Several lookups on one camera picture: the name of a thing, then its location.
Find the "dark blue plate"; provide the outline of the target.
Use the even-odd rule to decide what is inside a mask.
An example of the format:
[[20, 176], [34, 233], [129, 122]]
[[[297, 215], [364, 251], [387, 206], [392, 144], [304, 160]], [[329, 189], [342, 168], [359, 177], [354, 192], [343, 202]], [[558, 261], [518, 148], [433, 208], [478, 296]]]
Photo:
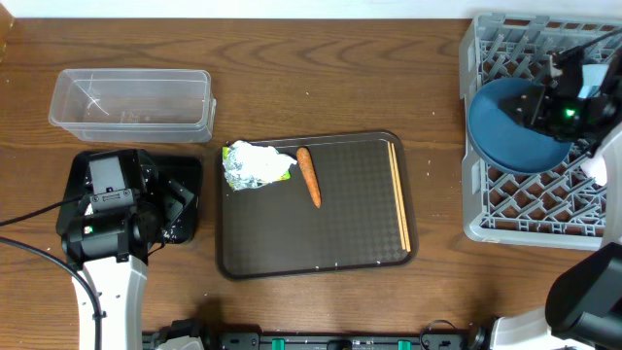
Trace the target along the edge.
[[498, 170], [533, 175], [553, 169], [570, 153], [571, 143], [559, 142], [516, 124], [499, 103], [534, 84], [502, 78], [483, 86], [467, 110], [466, 130], [473, 149]]

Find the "white pink cup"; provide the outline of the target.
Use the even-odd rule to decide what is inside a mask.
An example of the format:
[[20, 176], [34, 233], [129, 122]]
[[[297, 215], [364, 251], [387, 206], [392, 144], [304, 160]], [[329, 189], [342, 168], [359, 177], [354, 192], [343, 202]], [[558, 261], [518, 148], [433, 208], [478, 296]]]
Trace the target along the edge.
[[605, 186], [607, 183], [606, 165], [603, 157], [587, 157], [581, 164], [582, 172], [595, 180], [598, 186]]

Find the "orange carrot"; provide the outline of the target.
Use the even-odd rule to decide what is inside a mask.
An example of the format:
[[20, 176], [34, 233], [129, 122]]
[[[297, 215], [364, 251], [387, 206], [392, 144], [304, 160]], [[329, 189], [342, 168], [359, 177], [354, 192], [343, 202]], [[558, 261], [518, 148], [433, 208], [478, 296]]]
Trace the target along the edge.
[[317, 208], [320, 208], [321, 191], [310, 152], [306, 148], [299, 148], [296, 151], [296, 158], [312, 201]]

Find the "light blue small bowl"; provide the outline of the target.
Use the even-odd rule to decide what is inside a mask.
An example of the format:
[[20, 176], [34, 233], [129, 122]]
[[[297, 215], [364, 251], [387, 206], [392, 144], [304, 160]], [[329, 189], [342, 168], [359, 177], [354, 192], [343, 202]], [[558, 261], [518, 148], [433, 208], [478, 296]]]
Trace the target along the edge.
[[608, 70], [607, 64], [585, 64], [582, 66], [583, 85], [579, 99], [596, 97]]

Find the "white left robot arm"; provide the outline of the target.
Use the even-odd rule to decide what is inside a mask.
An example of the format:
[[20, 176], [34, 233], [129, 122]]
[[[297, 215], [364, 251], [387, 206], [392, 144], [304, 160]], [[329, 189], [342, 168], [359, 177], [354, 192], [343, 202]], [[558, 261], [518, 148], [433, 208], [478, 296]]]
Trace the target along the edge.
[[203, 167], [144, 150], [74, 157], [56, 222], [79, 304], [83, 349], [140, 349], [149, 256], [191, 242]]

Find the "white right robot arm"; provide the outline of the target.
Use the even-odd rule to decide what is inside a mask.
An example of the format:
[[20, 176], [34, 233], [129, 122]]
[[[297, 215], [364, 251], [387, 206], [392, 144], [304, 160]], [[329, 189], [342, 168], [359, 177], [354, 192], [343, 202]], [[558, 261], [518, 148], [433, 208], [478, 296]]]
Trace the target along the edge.
[[588, 173], [606, 184], [601, 248], [560, 275], [540, 309], [475, 331], [484, 349], [618, 349], [621, 346], [621, 53], [592, 72], [575, 47], [549, 60], [552, 86], [507, 78], [479, 90], [467, 131], [477, 153], [527, 175], [587, 143]]

